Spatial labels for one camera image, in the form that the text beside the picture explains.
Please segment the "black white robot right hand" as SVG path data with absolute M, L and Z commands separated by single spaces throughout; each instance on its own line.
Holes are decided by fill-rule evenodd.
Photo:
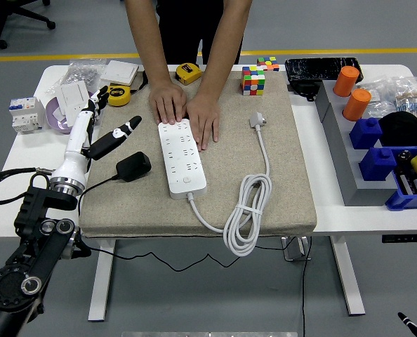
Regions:
M 404 313 L 398 312 L 397 315 L 401 321 L 409 328 L 412 334 L 417 337 L 417 325 L 413 323 Z

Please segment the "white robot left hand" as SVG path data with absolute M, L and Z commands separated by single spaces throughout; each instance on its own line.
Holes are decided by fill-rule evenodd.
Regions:
M 103 86 L 88 99 L 85 108 L 78 114 L 69 135 L 64 161 L 51 175 L 53 189 L 72 188 L 77 194 L 81 193 L 86 187 L 85 174 L 89 161 L 99 160 L 120 146 L 142 121 L 142 117 L 135 116 L 92 143 L 94 124 L 108 97 L 108 87 Z

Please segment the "person's left hand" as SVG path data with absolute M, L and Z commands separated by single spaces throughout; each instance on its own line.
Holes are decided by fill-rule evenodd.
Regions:
M 210 137 L 219 139 L 220 107 L 218 100 L 208 94 L 197 93 L 185 106 L 192 135 L 199 152 L 206 150 Z

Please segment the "person's right hand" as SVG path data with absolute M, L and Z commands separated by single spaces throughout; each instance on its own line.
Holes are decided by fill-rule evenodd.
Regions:
M 179 85 L 160 81 L 150 85 L 149 101 L 156 124 L 173 125 L 181 121 L 186 104 L 186 95 Z

